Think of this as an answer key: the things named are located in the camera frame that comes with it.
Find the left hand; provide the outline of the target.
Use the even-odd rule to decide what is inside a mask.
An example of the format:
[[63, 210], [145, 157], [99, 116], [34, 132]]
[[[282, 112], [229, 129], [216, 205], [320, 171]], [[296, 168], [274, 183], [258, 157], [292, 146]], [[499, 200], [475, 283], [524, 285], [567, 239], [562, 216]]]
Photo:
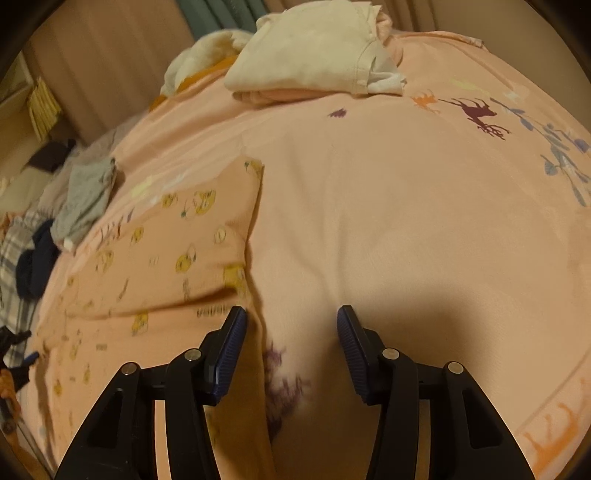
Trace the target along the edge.
[[16, 395], [13, 377], [8, 369], [1, 371], [1, 431], [11, 435], [16, 430], [16, 424], [21, 416], [21, 406]]

